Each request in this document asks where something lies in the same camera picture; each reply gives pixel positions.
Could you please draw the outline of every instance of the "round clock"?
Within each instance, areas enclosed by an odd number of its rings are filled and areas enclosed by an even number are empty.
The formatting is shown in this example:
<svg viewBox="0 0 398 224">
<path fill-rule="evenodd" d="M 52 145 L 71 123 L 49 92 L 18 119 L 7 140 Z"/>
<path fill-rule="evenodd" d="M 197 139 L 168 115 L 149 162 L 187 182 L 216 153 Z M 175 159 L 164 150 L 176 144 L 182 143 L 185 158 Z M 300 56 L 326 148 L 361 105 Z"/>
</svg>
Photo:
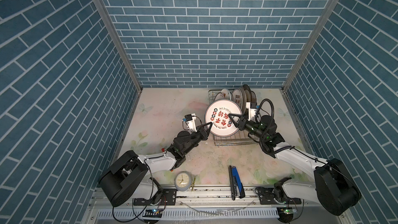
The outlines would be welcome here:
<svg viewBox="0 0 398 224">
<path fill-rule="evenodd" d="M 192 176 L 188 172 L 180 172 L 174 180 L 174 185 L 178 191 L 187 191 L 192 184 Z"/>
</svg>

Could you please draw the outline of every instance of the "floral tabletop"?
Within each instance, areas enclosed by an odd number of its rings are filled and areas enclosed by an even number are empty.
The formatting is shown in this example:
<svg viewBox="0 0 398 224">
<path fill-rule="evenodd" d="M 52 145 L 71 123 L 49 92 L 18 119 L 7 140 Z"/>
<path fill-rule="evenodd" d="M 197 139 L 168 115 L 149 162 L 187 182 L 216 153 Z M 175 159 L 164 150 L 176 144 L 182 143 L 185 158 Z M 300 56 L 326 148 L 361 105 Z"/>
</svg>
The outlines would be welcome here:
<svg viewBox="0 0 398 224">
<path fill-rule="evenodd" d="M 155 154 L 168 148 L 182 131 L 182 119 L 195 113 L 202 120 L 209 106 L 208 89 L 145 88 L 139 99 L 119 157 L 127 150 L 136 154 Z M 279 89 L 253 89 L 257 103 L 270 99 L 275 107 L 277 132 L 291 145 L 302 150 L 302 143 Z M 263 109 L 270 112 L 264 103 Z M 264 154 L 257 144 L 240 146 L 214 145 L 213 137 L 199 143 L 186 155 L 177 169 L 153 174 L 160 184 L 174 184 L 181 171 L 196 176 L 195 185 L 229 185 L 228 166 L 236 166 L 243 184 L 273 184 L 290 176 L 302 181 L 309 178 L 290 164 Z"/>
</svg>

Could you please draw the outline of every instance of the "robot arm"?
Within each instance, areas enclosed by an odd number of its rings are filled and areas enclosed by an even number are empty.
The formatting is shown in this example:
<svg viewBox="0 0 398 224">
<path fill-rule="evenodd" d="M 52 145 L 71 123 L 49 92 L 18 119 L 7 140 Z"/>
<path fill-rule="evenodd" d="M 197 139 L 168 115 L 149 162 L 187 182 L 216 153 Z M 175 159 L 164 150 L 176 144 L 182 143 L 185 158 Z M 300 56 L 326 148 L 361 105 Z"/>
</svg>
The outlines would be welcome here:
<svg viewBox="0 0 398 224">
<path fill-rule="evenodd" d="M 98 179 L 98 183 L 113 207 L 120 206 L 130 197 L 151 199 L 152 203 L 160 200 L 162 187 L 154 178 L 143 178 L 161 170 L 178 168 L 185 160 L 185 155 L 202 140 L 207 140 L 212 123 L 195 126 L 195 114 L 186 115 L 187 124 L 192 133 L 179 132 L 173 143 L 163 153 L 137 155 L 130 150 L 125 152 Z"/>
<path fill-rule="evenodd" d="M 264 115 L 257 121 L 257 115 L 262 104 L 268 101 L 271 105 L 271 116 Z M 288 162 L 297 167 L 314 182 L 301 182 L 285 177 L 274 184 L 274 196 L 279 202 L 289 198 L 302 198 L 320 203 L 327 211 L 340 215 L 349 207 L 354 206 L 361 198 L 361 192 L 354 183 L 350 173 L 338 159 L 326 160 L 297 150 L 285 142 L 280 133 L 276 132 L 277 125 L 273 119 L 273 104 L 269 99 L 263 100 L 259 106 L 246 103 L 248 116 L 229 114 L 235 127 L 249 132 L 248 137 L 256 136 L 264 153 Z"/>
</svg>

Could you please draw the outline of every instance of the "clock face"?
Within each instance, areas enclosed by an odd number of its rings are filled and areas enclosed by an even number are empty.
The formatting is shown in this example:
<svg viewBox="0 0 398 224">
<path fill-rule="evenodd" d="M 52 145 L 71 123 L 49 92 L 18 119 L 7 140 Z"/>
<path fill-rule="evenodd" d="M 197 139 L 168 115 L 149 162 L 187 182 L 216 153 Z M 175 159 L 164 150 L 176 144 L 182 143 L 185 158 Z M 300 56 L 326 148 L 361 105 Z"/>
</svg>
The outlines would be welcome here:
<svg viewBox="0 0 398 224">
<path fill-rule="evenodd" d="M 176 177 L 176 186 L 179 188 L 185 188 L 190 186 L 191 177 L 187 173 L 181 173 Z"/>
</svg>

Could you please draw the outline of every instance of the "butterfly pattern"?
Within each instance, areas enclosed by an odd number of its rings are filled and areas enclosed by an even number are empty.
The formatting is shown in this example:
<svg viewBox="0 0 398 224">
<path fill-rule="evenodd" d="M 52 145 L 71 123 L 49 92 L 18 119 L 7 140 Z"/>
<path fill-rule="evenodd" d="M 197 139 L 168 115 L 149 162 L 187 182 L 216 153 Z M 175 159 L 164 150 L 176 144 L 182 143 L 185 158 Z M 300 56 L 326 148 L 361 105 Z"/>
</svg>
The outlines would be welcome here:
<svg viewBox="0 0 398 224">
<path fill-rule="evenodd" d="M 286 118 L 287 120 L 291 121 L 292 118 L 290 117 L 289 111 L 284 112 L 282 109 L 278 108 L 278 117 Z"/>
<path fill-rule="evenodd" d="M 153 107 L 147 107 L 145 108 L 145 105 L 141 103 L 138 105 L 138 111 L 141 112 L 143 115 L 146 115 L 149 111 L 152 110 Z"/>
</svg>

